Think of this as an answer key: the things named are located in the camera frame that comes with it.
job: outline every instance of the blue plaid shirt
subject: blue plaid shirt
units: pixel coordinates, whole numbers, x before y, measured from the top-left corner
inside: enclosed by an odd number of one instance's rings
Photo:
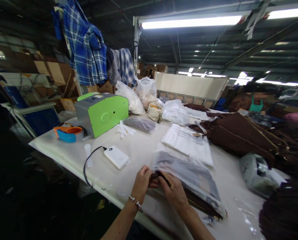
[[[127,48],[121,48],[118,50],[114,50],[119,56],[120,60],[120,70],[119,73],[121,75],[121,81],[128,85],[129,83],[136,85],[135,75],[134,75],[134,67],[133,67],[133,59],[131,57],[131,53]]]
[[[70,66],[76,70],[80,84],[104,83],[107,79],[106,45],[101,32],[88,22],[77,0],[68,0],[63,21],[72,51]]]

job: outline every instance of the warehouse ceiling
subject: warehouse ceiling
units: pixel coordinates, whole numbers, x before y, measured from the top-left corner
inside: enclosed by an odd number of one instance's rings
[[[249,1],[258,9],[261,1]],[[224,4],[243,0],[79,0],[88,17],[101,31],[111,48],[129,48],[133,54],[133,16],[145,16]],[[296,4],[298,0],[274,0],[269,6]],[[0,0],[0,19],[41,29],[54,36],[51,0]],[[258,76],[271,71],[272,81],[298,82],[298,18],[260,20],[247,40],[248,23],[235,26],[191,27],[143,30],[138,54],[141,61],[167,64],[169,71],[188,71],[238,77],[241,71]],[[259,48],[268,42],[266,48]]]

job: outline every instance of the folded white cloth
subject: folded white cloth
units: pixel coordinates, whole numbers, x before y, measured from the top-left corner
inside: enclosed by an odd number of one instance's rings
[[[189,117],[200,119],[203,121],[208,121],[209,118],[206,112],[197,111],[191,108],[186,108],[187,112],[189,113]]]
[[[208,138],[196,137],[193,133],[195,132],[174,123],[161,142],[189,156],[198,166],[207,164],[213,167]]]

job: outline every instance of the white glove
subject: white glove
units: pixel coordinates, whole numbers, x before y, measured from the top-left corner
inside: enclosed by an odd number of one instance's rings
[[[124,136],[127,136],[128,134],[130,135],[134,135],[134,133],[136,132],[136,130],[129,128],[128,126],[124,125],[122,120],[120,120],[120,124],[117,124],[115,126],[115,128],[118,128],[117,132],[121,133],[121,138],[123,138]]]

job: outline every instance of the table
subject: table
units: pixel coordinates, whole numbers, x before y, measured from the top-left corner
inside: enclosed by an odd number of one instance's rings
[[[196,119],[190,118],[190,123],[194,123],[194,121]],[[92,155],[93,166],[86,170],[86,174],[89,182],[92,182],[100,194],[122,209],[131,193],[137,171],[144,164],[151,166],[153,152],[169,126],[169,122],[162,121],[152,134],[137,131],[133,136],[128,135],[123,139],[116,128],[112,128],[96,139],[90,138],[76,143],[58,140],[54,131],[51,130],[34,139],[30,145],[54,159],[82,180],[84,180],[83,165],[87,158],[84,150],[85,144],[91,145],[91,151],[99,146],[106,148],[112,145],[117,146],[129,156],[130,164],[118,170],[106,158],[103,150],[99,149]],[[214,162],[214,169],[211,172],[221,201],[228,212],[228,219],[216,222],[212,227],[207,226],[208,229],[218,240],[261,239],[258,238],[260,234],[258,224],[250,226],[246,222],[252,222],[252,220],[255,223],[258,222],[258,214],[264,200],[246,188],[237,157],[213,145],[211,145],[211,154]],[[136,221],[159,238],[174,239],[176,235],[180,239],[192,239],[175,210],[156,190],[148,190],[142,208],[144,213],[138,213]]]

